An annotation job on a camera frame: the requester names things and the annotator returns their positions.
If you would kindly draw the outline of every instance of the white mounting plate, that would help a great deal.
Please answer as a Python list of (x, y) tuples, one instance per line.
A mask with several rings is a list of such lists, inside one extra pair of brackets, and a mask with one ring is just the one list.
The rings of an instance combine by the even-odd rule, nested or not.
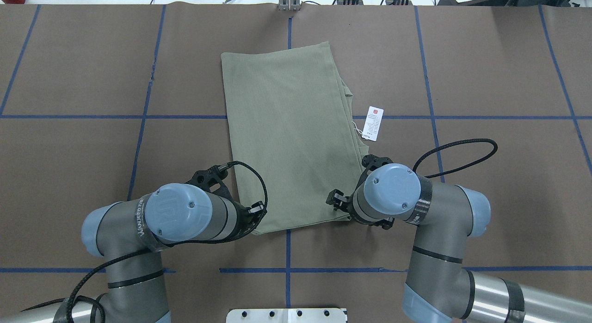
[(268, 310), (231, 310), (226, 323), (347, 323), (342, 308), (281, 308)]

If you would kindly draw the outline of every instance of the white bracket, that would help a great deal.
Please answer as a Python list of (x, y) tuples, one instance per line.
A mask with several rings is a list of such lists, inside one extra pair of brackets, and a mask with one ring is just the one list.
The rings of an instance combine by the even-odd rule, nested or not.
[(226, 323), (347, 323), (343, 308), (281, 308), (231, 310)]
[(279, 0), (280, 11), (300, 11), (300, 0)]

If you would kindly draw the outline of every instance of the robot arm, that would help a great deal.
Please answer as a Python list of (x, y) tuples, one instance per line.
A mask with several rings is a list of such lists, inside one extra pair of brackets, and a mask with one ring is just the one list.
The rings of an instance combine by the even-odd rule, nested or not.
[(362, 165), (353, 194), (334, 190), (327, 203), (362, 224), (388, 229), (400, 219), (417, 226), (403, 298), (413, 321), (592, 322), (590, 304), (461, 268), (467, 239), (482, 235), (490, 222), (482, 193), (431, 182), (389, 158), (367, 155)]
[[(97, 300), (108, 323), (169, 323), (160, 252), (180, 243), (234, 241), (257, 226), (265, 215), (265, 204), (260, 201), (243, 207), (222, 182), (235, 164), (241, 162), (198, 171), (185, 184), (166, 184), (154, 193), (102, 207), (87, 216), (82, 241), (92, 255), (110, 261), (145, 252), (106, 267), (109, 293)], [(220, 188), (211, 192), (215, 184)], [(78, 302), (72, 317), (76, 323), (93, 323), (95, 310)], [(3, 322), (52, 321), (68, 321), (65, 302), (24, 311)]]

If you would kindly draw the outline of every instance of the green cloth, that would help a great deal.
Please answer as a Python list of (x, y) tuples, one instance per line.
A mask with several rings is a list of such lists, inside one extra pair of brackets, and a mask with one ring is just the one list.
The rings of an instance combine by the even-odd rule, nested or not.
[[(352, 94), (329, 44), (222, 53), (222, 72), (233, 159), (268, 189), (268, 214), (254, 233), (349, 220), (325, 200), (335, 188), (351, 194), (368, 146), (353, 129)], [(240, 200), (262, 200), (259, 180), (235, 169)]]

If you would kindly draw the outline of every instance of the blue tape grid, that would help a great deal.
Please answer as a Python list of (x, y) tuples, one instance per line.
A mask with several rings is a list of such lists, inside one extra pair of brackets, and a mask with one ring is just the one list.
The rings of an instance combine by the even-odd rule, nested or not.
[[(158, 57), (158, 50), (160, 45), (160, 38), (162, 35), (162, 28), (163, 23), (165, 20), (165, 12), (166, 12), (166, 5), (163, 5), (160, 17), (160, 25), (158, 30), (158, 35), (156, 39), (156, 45), (154, 48), (154, 63), (152, 65), (152, 72), (150, 82), (148, 83), (148, 90), (146, 91), (146, 101), (144, 103), (144, 111), (142, 115), (4, 115), (4, 108), (6, 107), (6, 103), (8, 101), (10, 91), (12, 89), (12, 85), (17, 77), (17, 73), (19, 71), (19, 66), (21, 64), (21, 60), (25, 54), (25, 50), (27, 48), (27, 44), (30, 40), (33, 28), (35, 26), (39, 11), (41, 9), (41, 5), (38, 5), (35, 11), (35, 14), (32, 18), (31, 25), (27, 32), (27, 36), (25, 38), (23, 47), (17, 59), (17, 63), (15, 68), (12, 72), (11, 79), (8, 83), (8, 87), (6, 89), (6, 93), (2, 100), (2, 104), (0, 106), (0, 118), (5, 119), (141, 119), (142, 123), (140, 125), (140, 132), (138, 136), (138, 142), (136, 147), (136, 154), (134, 159), (134, 164), (132, 168), (132, 174), (129, 182), (129, 192), (128, 192), (128, 199), (131, 198), (131, 193), (133, 191), (133, 186), (135, 183), (136, 177), (136, 170), (137, 170), (137, 161), (139, 158), (140, 147), (142, 145), (142, 137), (144, 133), (144, 127), (146, 125), (147, 119), (226, 119), (225, 115), (148, 115), (148, 106), (150, 104), (150, 94), (152, 91), (152, 85), (154, 82), (154, 72), (156, 70), (156, 62)], [(579, 120), (592, 120), (592, 116), (576, 116), (573, 106), (571, 104), (571, 100), (569, 99), (569, 94), (565, 87), (565, 82), (563, 76), (561, 74), (561, 70), (559, 68), (559, 64), (557, 62), (547, 26), (545, 21), (545, 15), (543, 13), (543, 9), (539, 6), (539, 14), (541, 16), (541, 23), (543, 32), (545, 34), (545, 39), (547, 45), (549, 47), (550, 57), (553, 61), (555, 66), (558, 79), (560, 81), (561, 88), (563, 90), (565, 101), (569, 108), (570, 116), (437, 116), (434, 112), (433, 102), (432, 102), (432, 92), (430, 88), (429, 78), (427, 74), (427, 63), (425, 57), (425, 50), (423, 46), (423, 38), (421, 35), (421, 26), (420, 26), (420, 18), (419, 18), (419, 11), (417, 7), (414, 7), (415, 10), (415, 18), (416, 18), (416, 26), (417, 26), (417, 36), (419, 41), (420, 47), (420, 54), (421, 54), (421, 64), (423, 67), (423, 74), (425, 78), (425, 92), (427, 95), (427, 102), (430, 110), (429, 116), (383, 116), (383, 119), (386, 120), (430, 120), (432, 123), (432, 131), (434, 137), (434, 144), (436, 147), (439, 146), (438, 143), (438, 130), (436, 127), (436, 120), (572, 120), (575, 126), (576, 132), (578, 134), (578, 138), (580, 140), (580, 144), (584, 153), (584, 157), (586, 158), (586, 162), (588, 164), (588, 168), (590, 169), (590, 173), (592, 174), (592, 162), (590, 161), (590, 155), (588, 154), (588, 150), (586, 148), (586, 144), (584, 143), (583, 137), (581, 135), (580, 127), (579, 127)], [(292, 48), (292, 18), (288, 19), (288, 49)], [(353, 116), (354, 119), (364, 119), (366, 116)], [(444, 169), (442, 165), (442, 157), (440, 153), (437, 154), (438, 157), (438, 168), (440, 171)], [(509, 267), (466, 267), (465, 269), (471, 270), (474, 272), (543, 272), (543, 271), (592, 271), (592, 266), (509, 266)], [(0, 273), (87, 273), (90, 272), (91, 268), (0, 268)], [(284, 273), (285, 274), (285, 287), (286, 287), (286, 307), (290, 308), (291, 300), (290, 300), (290, 275), (292, 273), (406, 273), (407, 270), (389, 270), (386, 268), (380, 267), (362, 267), (362, 268), (293, 268), (291, 266), (291, 231), (286, 231), (286, 264), (285, 268), (220, 268), (220, 273)], [(165, 273), (175, 273), (173, 270), (165, 269)]]

